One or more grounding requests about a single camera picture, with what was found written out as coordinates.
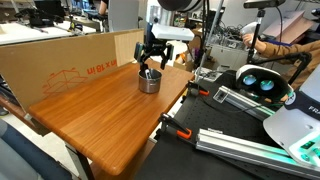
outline wooden table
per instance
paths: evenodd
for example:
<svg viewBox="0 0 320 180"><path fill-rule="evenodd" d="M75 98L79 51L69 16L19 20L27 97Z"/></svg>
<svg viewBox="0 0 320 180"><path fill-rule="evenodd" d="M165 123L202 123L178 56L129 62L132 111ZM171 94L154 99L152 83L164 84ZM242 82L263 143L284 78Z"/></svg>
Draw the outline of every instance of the wooden table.
<svg viewBox="0 0 320 180"><path fill-rule="evenodd" d="M162 72L160 91L138 89L139 64L45 99L30 115L112 175L120 174L185 90L190 72L147 61Z"/></svg>

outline lens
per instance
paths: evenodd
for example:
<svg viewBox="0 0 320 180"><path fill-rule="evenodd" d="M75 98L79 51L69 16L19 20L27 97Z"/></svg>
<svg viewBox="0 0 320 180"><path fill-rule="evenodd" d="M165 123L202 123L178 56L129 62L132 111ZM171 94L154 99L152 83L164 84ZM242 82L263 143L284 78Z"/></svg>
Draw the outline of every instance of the lens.
<svg viewBox="0 0 320 180"><path fill-rule="evenodd" d="M260 88L264 91L269 91L274 87L274 82L271 80L263 80L260 83Z"/></svg>
<svg viewBox="0 0 320 180"><path fill-rule="evenodd" d="M245 76L244 78L243 78L243 83L245 84L245 85L248 85L248 86L250 86L250 85L252 85L253 83L255 83L257 81L257 79L256 79L256 77L254 77L253 75L247 75L247 76Z"/></svg>

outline desk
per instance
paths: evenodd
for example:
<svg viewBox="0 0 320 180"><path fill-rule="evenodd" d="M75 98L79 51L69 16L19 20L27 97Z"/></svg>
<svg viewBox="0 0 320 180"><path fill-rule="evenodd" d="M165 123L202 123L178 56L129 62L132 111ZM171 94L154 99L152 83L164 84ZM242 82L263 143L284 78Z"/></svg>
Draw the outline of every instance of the desk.
<svg viewBox="0 0 320 180"><path fill-rule="evenodd" d="M4 34L0 34L0 45L72 36L72 33L67 31L69 26L70 22L64 21L55 27L41 28L48 32L45 33L18 23L0 24L4 31ZM94 33L96 30L84 27L84 32Z"/></svg>
<svg viewBox="0 0 320 180"><path fill-rule="evenodd" d="M147 62L150 68L160 64ZM160 91L138 89L138 64L45 99L30 114L84 156L112 175L123 171L185 89L190 72L167 66Z"/></svg>
<svg viewBox="0 0 320 180"><path fill-rule="evenodd" d="M175 119L193 130L192 141L195 140L199 128L212 128L221 130L226 135L267 145L276 145L265 133L260 120L246 113L230 112L239 109L226 102L215 104L212 96L221 84L201 81L201 85L210 90L210 95L204 99L217 109L209 108L200 97L188 96L175 115ZM151 180L155 177L157 179L184 180L303 179L262 166L199 151L175 137L176 134L172 128L167 128L167 132L161 134L160 139L137 173L136 180Z"/></svg>

